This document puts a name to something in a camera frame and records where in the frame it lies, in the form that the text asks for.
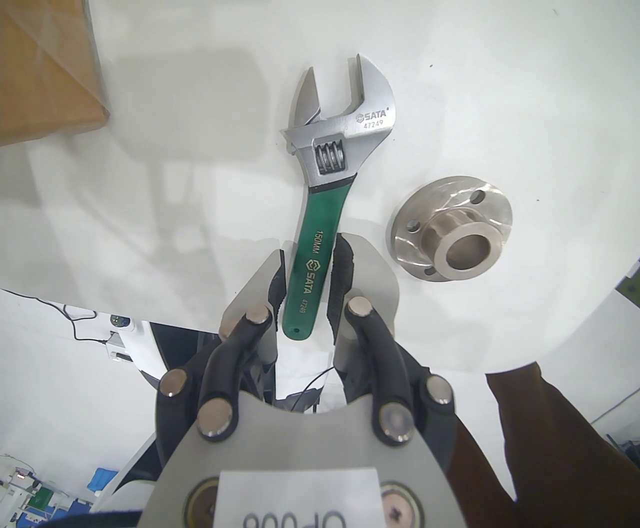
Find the bore hole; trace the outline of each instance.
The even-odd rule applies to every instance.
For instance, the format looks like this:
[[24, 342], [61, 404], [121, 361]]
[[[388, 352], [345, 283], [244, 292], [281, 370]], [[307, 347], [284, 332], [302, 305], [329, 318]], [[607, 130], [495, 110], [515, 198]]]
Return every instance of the bore hole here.
[[409, 231], [409, 233], [415, 233], [418, 229], [420, 229], [420, 222], [417, 220], [409, 220], [406, 223], [406, 230]]
[[477, 205], [484, 200], [485, 196], [486, 196], [486, 193], [482, 189], [478, 189], [477, 191], [473, 192], [473, 194], [471, 195], [471, 198], [469, 199], [469, 202], [471, 202], [474, 205]]
[[489, 256], [489, 240], [482, 235], [468, 235], [457, 240], [447, 251], [447, 264], [453, 269], [471, 269]]

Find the white table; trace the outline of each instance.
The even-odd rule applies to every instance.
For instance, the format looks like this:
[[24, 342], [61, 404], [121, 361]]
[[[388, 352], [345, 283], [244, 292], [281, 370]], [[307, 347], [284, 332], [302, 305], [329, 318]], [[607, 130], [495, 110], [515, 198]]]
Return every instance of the white table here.
[[[400, 283], [397, 340], [436, 368], [496, 371], [562, 342], [640, 255], [640, 6], [634, 0], [94, 1], [108, 127], [0, 149], [0, 286], [216, 330], [289, 248], [305, 189], [279, 130], [313, 65], [326, 115], [348, 59], [388, 78], [396, 126], [340, 229], [390, 260], [418, 187], [498, 186], [514, 224], [465, 282]], [[328, 325], [305, 342], [329, 350]]]

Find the black cable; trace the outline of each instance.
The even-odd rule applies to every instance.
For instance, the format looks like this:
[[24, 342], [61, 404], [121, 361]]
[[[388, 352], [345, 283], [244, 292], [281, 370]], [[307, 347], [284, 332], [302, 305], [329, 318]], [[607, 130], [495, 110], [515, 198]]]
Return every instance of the black cable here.
[[76, 341], [94, 341], [96, 343], [101, 343], [103, 345], [108, 341], [107, 339], [92, 339], [90, 337], [78, 337], [77, 336], [77, 333], [76, 333], [76, 321], [87, 321], [89, 319], [95, 319], [96, 317], [98, 317], [98, 312], [96, 312], [95, 310], [91, 310], [93, 312], [92, 316], [73, 318], [67, 312], [67, 305], [63, 305], [62, 308], [60, 308], [59, 306], [56, 306], [53, 303], [50, 303], [48, 301], [43, 301], [42, 299], [39, 299], [37, 297], [31, 297], [29, 295], [22, 295], [21, 293], [16, 293], [15, 291], [11, 291], [11, 290], [4, 290], [4, 291], [6, 291], [7, 293], [10, 293], [11, 295], [15, 295], [16, 297], [22, 297], [24, 299], [34, 299], [39, 303], [42, 303], [44, 305], [50, 306], [52, 308], [55, 308], [60, 314], [62, 314], [62, 316], [67, 321], [71, 322], [71, 326], [74, 327], [74, 339]]
[[27, 468], [29, 468], [32, 472], [36, 472], [31, 464], [27, 464], [24, 460], [20, 460], [19, 458], [16, 458], [15, 456], [12, 456], [10, 454], [2, 453], [0, 454], [0, 458], [10, 458], [11, 460], [15, 460], [16, 462], [20, 462], [20, 464], [27, 466]]
[[298, 399], [296, 400], [296, 402], [293, 404], [293, 407], [291, 407], [291, 411], [289, 412], [293, 412], [293, 410], [296, 408], [296, 405], [298, 405], [298, 402], [300, 401], [300, 398], [302, 398], [303, 394], [309, 390], [309, 387], [311, 387], [311, 385], [314, 384], [315, 381], [317, 381], [319, 378], [321, 378], [322, 376], [324, 376], [327, 372], [332, 371], [334, 369], [334, 367], [329, 367], [327, 370], [320, 372], [320, 374], [318, 374], [314, 379], [312, 379], [309, 384], [305, 387], [305, 389], [300, 393], [300, 396], [298, 396]]

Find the sata logo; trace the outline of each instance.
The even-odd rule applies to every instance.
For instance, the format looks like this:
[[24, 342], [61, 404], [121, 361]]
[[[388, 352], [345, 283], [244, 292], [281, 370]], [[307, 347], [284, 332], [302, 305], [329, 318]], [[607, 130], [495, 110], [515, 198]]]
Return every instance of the sata logo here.
[[311, 259], [310, 261], [307, 262], [307, 269], [309, 271], [318, 271], [318, 269], [320, 269], [321, 264], [320, 262], [318, 262], [315, 259]]
[[381, 117], [387, 117], [387, 112], [384, 110], [378, 110], [377, 112], [368, 112], [366, 114], [358, 114], [356, 121], [362, 123], [363, 121], [369, 121], [370, 119], [380, 119]]

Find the screw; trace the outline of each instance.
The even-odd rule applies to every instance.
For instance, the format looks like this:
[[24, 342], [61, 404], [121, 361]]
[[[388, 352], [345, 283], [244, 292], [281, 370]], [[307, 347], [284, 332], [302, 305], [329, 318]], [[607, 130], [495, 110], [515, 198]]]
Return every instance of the screw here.
[[233, 407], [226, 399], [210, 399], [198, 411], [198, 430], [205, 438], [215, 438], [228, 429], [233, 416]]
[[182, 369], [172, 369], [160, 380], [158, 389], [166, 397], [173, 398], [182, 392], [187, 383], [187, 373]]
[[406, 444], [413, 438], [413, 415], [404, 405], [395, 401], [385, 403], [380, 408], [378, 419], [382, 431], [391, 440]]
[[349, 300], [347, 307], [357, 317], [367, 317], [373, 311], [373, 306], [366, 297], [354, 297]]
[[453, 400], [453, 389], [449, 382], [442, 376], [429, 376], [426, 386], [427, 392], [434, 402], [446, 405]]
[[400, 484], [384, 484], [382, 509], [387, 528], [416, 528], [420, 525], [418, 505], [408, 491]]
[[125, 326], [129, 326], [131, 324], [130, 317], [111, 316], [110, 320], [111, 324], [116, 328], [124, 328]]

